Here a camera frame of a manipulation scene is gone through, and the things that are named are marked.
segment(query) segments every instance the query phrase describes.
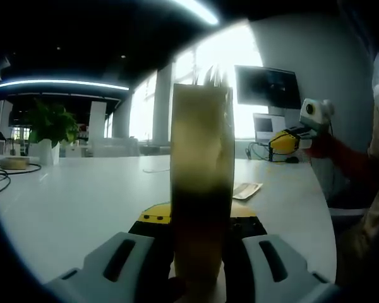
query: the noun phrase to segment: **ceiling light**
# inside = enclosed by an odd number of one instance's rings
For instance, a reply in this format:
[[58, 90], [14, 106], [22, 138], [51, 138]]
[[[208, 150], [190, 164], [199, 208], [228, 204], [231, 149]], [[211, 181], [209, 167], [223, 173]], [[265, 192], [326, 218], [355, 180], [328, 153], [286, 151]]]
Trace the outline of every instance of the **ceiling light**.
[[173, 0], [178, 4], [184, 6], [189, 11], [198, 15], [201, 19], [205, 20], [211, 25], [216, 25], [219, 23], [218, 19], [204, 6], [195, 0]]
[[95, 83], [95, 82], [86, 82], [86, 81], [74, 81], [74, 80], [53, 80], [53, 79], [47, 79], [47, 80], [22, 80], [22, 81], [13, 81], [13, 82], [1, 83], [0, 84], [0, 88], [1, 87], [5, 87], [5, 86], [10, 86], [10, 85], [32, 84], [32, 83], [79, 84], [79, 85], [91, 85], [91, 86], [113, 88], [115, 90], [129, 90], [128, 87], [117, 86], [117, 85], [110, 85], [110, 84], [105, 84], [105, 83]]

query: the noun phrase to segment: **window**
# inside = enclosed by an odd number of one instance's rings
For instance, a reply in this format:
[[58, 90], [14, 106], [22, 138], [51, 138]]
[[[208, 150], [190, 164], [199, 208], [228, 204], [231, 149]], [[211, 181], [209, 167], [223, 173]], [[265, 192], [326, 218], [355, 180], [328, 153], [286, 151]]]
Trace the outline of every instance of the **window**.
[[104, 138], [112, 138], [112, 122], [114, 120], [114, 113], [109, 115], [108, 119], [105, 120], [104, 125]]
[[30, 137], [30, 129], [29, 128], [24, 128], [23, 130], [23, 137], [24, 137], [24, 140], [28, 140], [29, 137]]
[[18, 140], [20, 139], [20, 128], [13, 128], [13, 133], [11, 134], [11, 137], [14, 139], [14, 140]]
[[227, 76], [229, 86], [233, 89], [235, 137], [254, 139], [253, 113], [268, 114], [268, 107], [238, 104], [235, 65], [263, 66], [248, 22], [213, 34], [177, 56], [173, 82], [202, 85], [207, 71], [212, 66], [218, 67], [219, 72]]
[[153, 108], [157, 73], [140, 84], [133, 96], [129, 120], [129, 136], [139, 141], [153, 138]]

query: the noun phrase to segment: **paper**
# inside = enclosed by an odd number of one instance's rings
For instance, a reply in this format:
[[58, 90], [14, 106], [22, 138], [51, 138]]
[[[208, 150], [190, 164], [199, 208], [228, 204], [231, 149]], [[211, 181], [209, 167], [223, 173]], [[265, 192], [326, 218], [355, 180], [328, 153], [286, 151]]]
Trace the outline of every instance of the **paper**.
[[254, 195], [262, 186], [262, 183], [234, 183], [233, 198], [246, 200]]

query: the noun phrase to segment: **green leaves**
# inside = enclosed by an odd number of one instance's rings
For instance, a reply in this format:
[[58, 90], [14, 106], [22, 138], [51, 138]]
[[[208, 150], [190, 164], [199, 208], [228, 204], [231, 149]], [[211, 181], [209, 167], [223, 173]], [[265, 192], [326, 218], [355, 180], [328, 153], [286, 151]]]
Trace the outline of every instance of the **green leaves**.
[[55, 147], [62, 140], [73, 142], [77, 139], [79, 129], [75, 118], [63, 105], [46, 105], [40, 100], [36, 103], [37, 107], [27, 113], [27, 121], [31, 124], [30, 142], [50, 139]]

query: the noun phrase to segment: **white table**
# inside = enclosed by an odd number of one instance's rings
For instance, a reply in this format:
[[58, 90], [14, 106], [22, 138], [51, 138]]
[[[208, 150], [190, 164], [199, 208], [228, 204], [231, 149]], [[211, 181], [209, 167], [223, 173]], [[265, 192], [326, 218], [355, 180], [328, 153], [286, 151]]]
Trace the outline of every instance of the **white table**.
[[[140, 213], [169, 201], [169, 156], [62, 158], [58, 166], [11, 176], [0, 219], [21, 258], [42, 282], [73, 267]], [[335, 239], [327, 204], [308, 163], [236, 160], [236, 182], [263, 182], [247, 202], [269, 234], [279, 234], [317, 271], [335, 280]]]

